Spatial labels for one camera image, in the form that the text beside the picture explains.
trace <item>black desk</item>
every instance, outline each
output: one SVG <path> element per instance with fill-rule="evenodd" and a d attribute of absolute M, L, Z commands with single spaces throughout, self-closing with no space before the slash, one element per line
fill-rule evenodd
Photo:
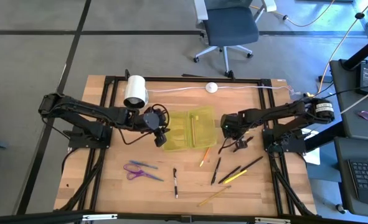
<path fill-rule="evenodd" d="M 356 87 L 356 71 L 346 71 L 337 60 L 331 61 L 330 66 L 336 92 Z M 362 97 L 355 91 L 338 94 L 337 99 L 340 110 L 346 109 Z M 307 151 L 331 142 L 335 136 L 368 140 L 368 121 L 356 115 L 356 112 L 362 110 L 368 111 L 368 99 L 361 101 L 355 107 L 342 114 L 342 121 L 338 124 L 320 132 L 315 137 L 307 139 Z"/>
<path fill-rule="evenodd" d="M 343 207 L 355 215 L 368 216 L 368 204 L 358 201 L 348 159 L 368 159 L 368 141 L 334 138 L 342 182 L 339 183 Z"/>

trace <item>white cylinder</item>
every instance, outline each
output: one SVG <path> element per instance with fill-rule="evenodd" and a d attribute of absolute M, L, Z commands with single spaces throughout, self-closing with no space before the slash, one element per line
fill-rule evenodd
<path fill-rule="evenodd" d="M 139 75 L 128 78 L 124 105 L 128 108 L 143 108 L 148 104 L 148 92 L 145 87 L 145 79 Z"/>

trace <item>floor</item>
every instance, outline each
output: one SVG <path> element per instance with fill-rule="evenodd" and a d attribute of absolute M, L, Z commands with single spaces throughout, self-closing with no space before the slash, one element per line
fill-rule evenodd
<path fill-rule="evenodd" d="M 0 30 L 76 30 L 86 0 L 0 0 Z M 196 30 L 191 0 L 94 0 L 83 30 Z M 299 24 L 313 20 L 325 2 L 276 0 L 278 11 Z M 316 92 L 316 79 L 323 73 L 342 34 L 354 22 L 354 5 L 334 3 L 317 22 L 296 27 L 275 14 L 264 14 L 260 31 L 283 31 L 279 36 L 260 36 L 251 60 L 230 51 L 230 68 L 237 77 L 282 78 L 300 92 Z M 252 5 L 260 6 L 260 0 Z M 353 31 L 363 33 L 365 21 Z M 289 31 L 335 31 L 338 35 L 295 36 Z M 64 93 L 81 98 L 87 75 L 122 75 L 127 68 L 135 75 L 180 76 L 183 73 L 221 77 L 223 56 L 209 53 L 199 63 L 193 55 L 206 46 L 198 35 L 82 35 L 75 54 L 73 35 L 2 35 L 0 32 L 0 140 L 9 144 L 0 149 L 0 215 L 16 211 L 22 186 L 44 128 L 37 109 L 42 96 L 57 89 L 61 74 L 68 75 Z M 348 58 L 368 43 L 366 35 L 350 35 L 333 59 Z M 71 67 L 65 63 L 72 61 Z M 334 88 L 326 91 L 334 93 Z M 59 129 L 69 129 L 64 122 Z M 60 165 L 67 141 L 52 132 L 44 160 L 27 208 L 28 213 L 49 212 L 60 179 Z M 368 222 L 367 217 L 341 215 L 333 205 L 341 203 L 337 183 L 311 180 L 317 211 L 326 218 Z M 120 223 L 144 223 L 119 220 Z M 164 223 L 148 221 L 147 223 Z"/>

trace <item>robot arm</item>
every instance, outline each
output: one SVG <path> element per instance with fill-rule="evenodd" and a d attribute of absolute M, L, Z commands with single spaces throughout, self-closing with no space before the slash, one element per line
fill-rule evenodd
<path fill-rule="evenodd" d="M 51 93 L 44 96 L 39 113 L 42 118 L 62 118 L 82 130 L 81 134 L 64 131 L 71 138 L 76 135 L 86 135 L 86 138 L 92 138 L 94 141 L 104 141 L 110 138 L 108 129 L 111 126 L 117 129 L 153 133 L 156 136 L 157 147 L 166 142 L 164 133 L 168 129 L 165 112 L 153 107 L 149 107 L 144 114 L 140 114 L 137 109 L 114 106 L 105 108 L 70 96 Z M 96 118 L 98 121 L 89 121 L 81 115 Z"/>
<path fill-rule="evenodd" d="M 221 117 L 221 128 L 225 138 L 238 140 L 250 128 L 256 128 L 266 121 L 290 116 L 296 116 L 296 119 L 274 128 L 274 139 L 278 139 L 288 131 L 313 123 L 328 124 L 334 120 L 334 111 L 328 100 L 307 98 L 265 110 L 247 109 L 236 114 L 224 114 Z"/>

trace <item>scissors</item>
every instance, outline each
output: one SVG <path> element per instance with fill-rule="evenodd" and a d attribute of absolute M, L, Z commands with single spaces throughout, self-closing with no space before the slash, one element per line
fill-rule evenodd
<path fill-rule="evenodd" d="M 141 170 L 141 168 L 135 164 L 126 164 L 123 167 L 125 170 L 128 171 L 127 174 L 127 179 L 128 180 L 133 180 L 134 178 L 137 177 L 141 177 L 141 176 L 145 176 L 145 177 L 149 177 L 155 180 L 159 180 L 159 181 L 164 181 L 162 179 L 160 179 L 159 177 L 155 177 L 154 175 L 151 175 L 143 170 Z"/>

